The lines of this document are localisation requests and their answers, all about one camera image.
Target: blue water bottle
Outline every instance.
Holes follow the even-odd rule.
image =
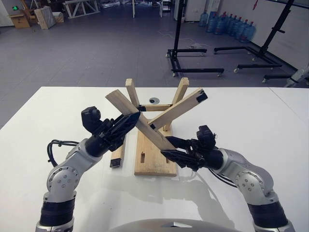
[[[236,23],[236,18],[237,18],[237,15],[236,16],[234,16],[234,18],[230,21],[230,24],[228,25],[228,28],[227,28],[227,33],[228,34],[231,34],[232,33],[232,30],[233,30],[233,26],[234,26],[234,24]]]
[[[233,20],[233,14],[230,14],[229,18],[226,18],[226,24],[225,24],[225,32],[227,32],[228,27],[230,26],[231,21]]]
[[[249,43],[255,33],[255,27],[253,26],[253,22],[250,23],[249,26],[243,30],[243,33],[240,37],[240,42],[242,43]]]
[[[225,28],[225,15],[224,17],[220,17],[219,21],[217,22],[217,26],[214,30],[215,35],[222,35]]]
[[[198,25],[200,27],[205,27],[207,24],[207,19],[208,19],[208,14],[204,12],[203,14],[201,14]]]
[[[243,24],[241,24],[239,27],[238,27],[238,30],[236,32],[236,35],[235,35],[235,39],[236,40],[239,40],[243,31],[245,30],[245,28],[248,26],[248,20],[246,19],[245,22]]]
[[[208,20],[206,25],[206,32],[214,32],[217,26],[217,14],[214,13],[213,16]]]
[[[242,24],[242,21],[241,21],[241,17],[238,18],[238,20],[236,21],[236,23],[234,23],[233,25],[233,29],[232,29],[232,32],[230,34],[230,36],[235,36],[236,35],[236,32],[238,30],[238,27]]]

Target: wooden base board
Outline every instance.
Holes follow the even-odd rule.
[[[171,130],[159,131],[164,136],[171,136]],[[142,132],[138,132],[136,159],[135,159],[135,175],[160,175],[160,176],[176,176],[176,164],[166,159],[157,148]]]

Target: white table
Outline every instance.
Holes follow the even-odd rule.
[[[47,175],[46,145],[52,139],[80,141],[90,134],[81,111],[101,110],[102,118],[119,112],[104,97],[115,88],[42,87],[0,130],[0,231],[34,231],[40,218]],[[125,88],[120,90],[127,95]],[[269,88],[204,88],[208,99],[173,122],[174,135],[195,138],[207,124],[218,134],[217,146],[243,154],[274,178],[287,217],[296,231],[308,231],[308,119],[293,111],[291,90]],[[281,92],[282,100],[274,92]],[[137,88],[142,104],[158,97],[170,103],[176,88]],[[299,91],[293,90],[293,96]],[[301,93],[309,96],[308,89]],[[308,104],[303,105],[304,112]],[[156,115],[147,113],[147,117]],[[218,181],[208,170],[193,174],[179,169],[175,178],[134,176],[137,129],[127,136],[124,165],[111,169],[108,152],[86,172],[77,187],[74,232],[109,228],[150,218],[205,220],[242,232],[253,232],[241,193]],[[61,162],[68,147],[55,147]]]

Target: wooden block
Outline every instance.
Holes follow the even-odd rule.
[[[118,89],[105,97],[110,101],[123,115],[129,115],[138,112],[138,109],[123,95]],[[160,150],[174,150],[175,147],[159,131],[154,131],[149,125],[144,115],[140,115],[135,125],[151,142]]]
[[[169,109],[172,105],[139,105],[139,110],[145,111],[165,111]]]
[[[20,14],[10,15],[12,22],[14,23],[15,28],[29,28],[30,24],[26,15],[21,12]]]
[[[171,131],[160,130],[164,136],[171,136]],[[176,164],[166,159],[141,131],[138,132],[135,175],[176,176]]]
[[[189,79],[188,79],[188,77],[183,77],[180,80],[178,88],[176,90],[176,93],[175,93],[175,96],[174,96],[174,99],[173,99],[173,102],[172,102],[173,105],[176,104],[177,102],[179,102],[181,99],[183,99],[184,94],[187,91],[188,86],[189,86]],[[168,124],[166,124],[163,127],[163,130],[164,131],[169,131],[171,123],[172,122],[169,122]]]
[[[148,124],[152,129],[157,131],[167,123],[178,118],[180,115],[191,110],[193,107],[197,106],[206,99],[207,95],[204,90],[202,88],[198,88],[196,91],[152,119]]]
[[[110,164],[111,168],[120,167],[125,157],[125,147],[126,147],[126,137],[124,139],[124,144],[122,144],[121,147],[112,152],[111,164]]]
[[[138,98],[137,93],[136,93],[136,89],[135,89],[135,86],[134,86],[133,79],[127,79],[126,80],[126,89],[127,89],[127,92],[129,93],[129,97],[131,99],[132,104],[136,108],[138,108],[138,106],[140,105],[140,101],[139,101],[139,98]]]

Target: black metal stand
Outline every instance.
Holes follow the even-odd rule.
[[[251,68],[276,68],[281,67],[281,64],[278,64],[274,60],[272,60],[269,57],[265,56],[265,53],[268,49],[269,44],[271,43],[272,39],[274,38],[275,34],[278,32],[285,33],[285,31],[281,30],[282,25],[284,24],[288,14],[291,12],[290,8],[293,5],[294,0],[289,0],[278,21],[276,22],[275,26],[272,28],[271,33],[269,34],[267,40],[265,41],[264,45],[260,48],[259,51],[256,51],[255,49],[248,47],[248,46],[241,46],[241,47],[216,47],[214,48],[214,54],[217,54],[218,51],[226,51],[226,50],[241,50],[245,49],[249,53],[254,54],[256,57],[261,58],[264,60],[267,64],[239,64],[235,69],[234,72],[238,73],[239,69],[251,69]]]
[[[177,16],[177,26],[176,26],[176,35],[174,41],[174,49],[169,49],[166,57],[170,59],[172,65],[172,76],[176,76],[177,73],[218,73],[217,76],[220,76],[224,72],[224,69],[183,69],[180,66],[177,55],[179,52],[200,52],[202,56],[207,52],[207,49],[178,49],[180,28],[182,24],[182,14],[183,14],[184,0],[179,0],[178,6],[178,16]]]
[[[263,79],[263,83],[270,79],[291,79],[293,82],[298,83],[298,81],[292,78],[292,75],[288,74],[274,74],[274,75],[265,75]],[[307,85],[309,86],[309,77],[306,77],[305,80],[307,81]]]

